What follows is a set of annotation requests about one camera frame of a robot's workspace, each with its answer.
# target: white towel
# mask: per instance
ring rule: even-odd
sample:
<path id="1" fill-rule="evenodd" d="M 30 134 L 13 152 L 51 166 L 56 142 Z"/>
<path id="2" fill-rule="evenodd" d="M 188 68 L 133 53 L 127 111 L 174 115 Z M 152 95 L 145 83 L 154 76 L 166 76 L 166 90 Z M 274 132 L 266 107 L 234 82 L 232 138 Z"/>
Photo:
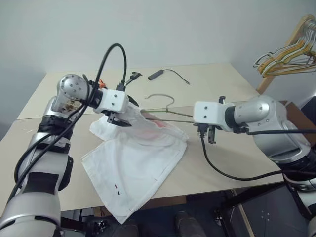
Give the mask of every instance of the white towel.
<path id="1" fill-rule="evenodd" d="M 115 126 L 102 116 L 90 131 L 105 142 L 81 158 L 103 204 L 121 224 L 150 200 L 187 147 L 183 131 L 144 116 L 131 103 L 119 118 L 132 127 Z"/>

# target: table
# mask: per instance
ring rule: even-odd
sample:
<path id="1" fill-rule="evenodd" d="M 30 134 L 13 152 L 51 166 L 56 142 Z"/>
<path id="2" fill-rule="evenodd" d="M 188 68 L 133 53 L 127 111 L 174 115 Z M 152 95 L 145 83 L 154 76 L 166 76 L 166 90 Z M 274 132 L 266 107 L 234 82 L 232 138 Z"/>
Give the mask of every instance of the table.
<path id="1" fill-rule="evenodd" d="M 183 76 L 191 81 L 191 86 L 182 83 L 179 79 L 180 81 L 176 84 L 173 84 L 172 82 L 170 83 L 172 86 L 176 86 L 173 90 L 170 90 L 169 86 L 162 85 L 162 81 L 166 81 L 166 78 L 161 78 L 161 81 L 159 81 L 160 78 L 157 78 L 155 79 L 157 80 L 157 87 L 160 87 L 160 90 L 158 90 L 158 88 L 151 88 L 147 80 L 141 81 L 140 78 L 138 78 L 137 80 L 139 81 L 136 80 L 132 82 L 130 87 L 128 87 L 127 92 L 132 92 L 137 89 L 138 93 L 134 92 L 130 93 L 130 95 L 135 97 L 136 100 L 140 98 L 138 102 L 141 105 L 143 104 L 140 101 L 144 101 L 145 106 L 143 107 L 146 109 L 164 108 L 167 100 L 165 100 L 164 102 L 166 103 L 163 104 L 160 100 L 157 100 L 157 102 L 154 102 L 154 100 L 149 102 L 149 100 L 146 101 L 143 99 L 145 90 L 142 89 L 142 85 L 145 84 L 147 86 L 144 86 L 144 88 L 146 87 L 146 92 L 154 93 L 156 91 L 157 93 L 166 93 L 174 96 L 176 98 L 176 107 L 173 107 L 172 110 L 186 114 L 192 114 L 193 107 L 184 105 L 193 104 L 196 100 L 216 101 L 218 100 L 218 96 L 225 94 L 227 98 L 240 101 L 256 95 L 255 90 L 229 64 L 225 64 L 225 66 L 220 64 L 216 67 L 214 65 L 202 65 L 183 66 L 179 68 L 183 69 L 181 73 L 184 72 Z M 212 77 L 210 77 L 209 80 L 204 80 L 202 77 L 205 73 L 208 74 L 213 70 L 219 70 L 217 71 L 219 74 L 222 73 L 225 75 L 227 71 L 223 70 L 224 68 L 227 68 L 231 75 L 229 77 L 223 77 L 224 79 L 218 83 L 215 83 L 215 79 Z M 189 78 L 185 72 L 195 75 L 196 80 Z M 46 88 L 43 85 L 52 83 L 47 82 L 47 78 L 52 78 L 52 76 L 46 76 L 39 85 L 39 88 Z M 231 88 L 232 85 L 230 85 L 229 82 L 231 82 L 233 86 L 237 85 L 237 87 Z M 47 94 L 53 95 L 51 90 L 51 88 L 47 88 Z M 186 92 L 192 91 L 192 93 L 190 96 L 188 94 L 184 96 L 182 90 Z M 41 121 L 41 118 L 37 117 L 41 117 L 41 111 L 43 111 L 43 108 L 45 107 L 44 104 L 46 105 L 48 101 L 48 99 L 46 100 L 47 95 L 45 95 L 45 99 L 42 99 L 41 101 L 37 100 L 38 104 L 40 104 L 39 107 L 41 108 L 37 109 L 37 107 L 34 107 L 34 98 L 38 97 L 41 93 L 42 92 L 38 89 L 35 91 L 19 116 L 19 119 L 13 123 L 7 135 L 0 142 L 0 151 L 2 153 L 2 164 L 0 166 L 2 188 L 0 195 L 0 211 L 3 211 L 8 195 L 14 185 L 13 171 L 15 164 L 27 148 L 31 136 L 36 132 Z M 174 114 L 159 113 L 156 115 L 162 119 L 187 119 L 186 117 L 180 117 Z M 70 155 L 74 158 L 74 167 L 68 187 L 59 193 L 61 210 L 81 209 L 103 205 L 80 162 L 80 158 L 83 155 L 96 148 L 102 142 L 102 140 L 88 131 L 90 124 L 98 120 L 100 116 L 102 115 L 92 114 L 92 111 L 88 111 L 81 117 L 74 128 L 74 135 L 71 139 L 72 146 L 70 149 Z M 183 158 L 170 173 L 153 198 L 255 186 L 282 180 L 282 176 L 277 175 L 261 180 L 243 182 L 232 180 L 216 173 L 204 159 L 200 139 L 197 136 L 197 128 L 189 123 L 174 124 L 189 135 L 190 139 L 188 141 L 188 147 Z M 207 144 L 208 155 L 214 164 L 226 173 L 240 177 L 250 177 L 278 170 L 278 167 L 266 158 L 256 147 L 250 136 L 217 131 L 215 139 L 217 141 L 216 145 Z"/>

